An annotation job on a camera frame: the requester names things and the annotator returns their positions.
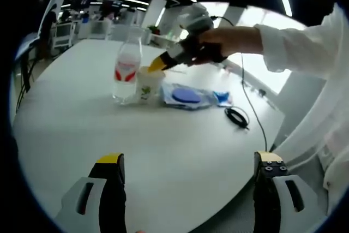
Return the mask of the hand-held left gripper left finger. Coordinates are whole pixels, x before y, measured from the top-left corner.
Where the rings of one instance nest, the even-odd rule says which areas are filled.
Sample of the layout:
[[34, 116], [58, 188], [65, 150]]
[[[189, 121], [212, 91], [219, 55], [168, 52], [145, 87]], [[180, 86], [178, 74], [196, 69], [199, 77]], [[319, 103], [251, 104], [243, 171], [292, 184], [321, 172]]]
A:
[[62, 197], [56, 224], [63, 232], [126, 232], [124, 154], [101, 157]]

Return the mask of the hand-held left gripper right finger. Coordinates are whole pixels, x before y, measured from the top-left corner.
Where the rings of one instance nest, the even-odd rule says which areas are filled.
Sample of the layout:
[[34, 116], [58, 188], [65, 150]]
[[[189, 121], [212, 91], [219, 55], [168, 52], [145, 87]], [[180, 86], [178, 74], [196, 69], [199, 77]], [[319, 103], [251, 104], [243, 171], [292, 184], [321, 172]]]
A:
[[311, 232], [326, 218], [317, 194], [275, 153], [254, 154], [254, 232]]

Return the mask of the person's right hand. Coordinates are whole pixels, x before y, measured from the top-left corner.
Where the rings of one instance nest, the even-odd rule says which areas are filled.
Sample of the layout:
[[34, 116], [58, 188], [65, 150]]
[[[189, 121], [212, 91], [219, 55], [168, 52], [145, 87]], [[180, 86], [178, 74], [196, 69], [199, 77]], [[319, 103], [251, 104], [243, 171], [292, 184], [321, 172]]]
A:
[[261, 33], [256, 27], [234, 26], [210, 29], [200, 34], [198, 41], [204, 47], [217, 44], [224, 58], [235, 53], [263, 54]]

